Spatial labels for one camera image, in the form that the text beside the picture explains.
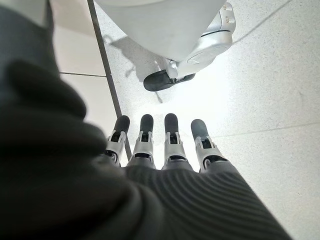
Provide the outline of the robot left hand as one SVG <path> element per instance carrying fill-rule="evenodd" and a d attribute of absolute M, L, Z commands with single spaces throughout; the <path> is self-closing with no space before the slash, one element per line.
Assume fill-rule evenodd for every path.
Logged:
<path fill-rule="evenodd" d="M 47 0 L 0 3 L 0 237 L 3 240 L 288 240 L 290 236 L 209 140 L 200 172 L 147 153 L 121 167 L 112 142 L 85 122 L 86 105 L 61 80 Z"/>

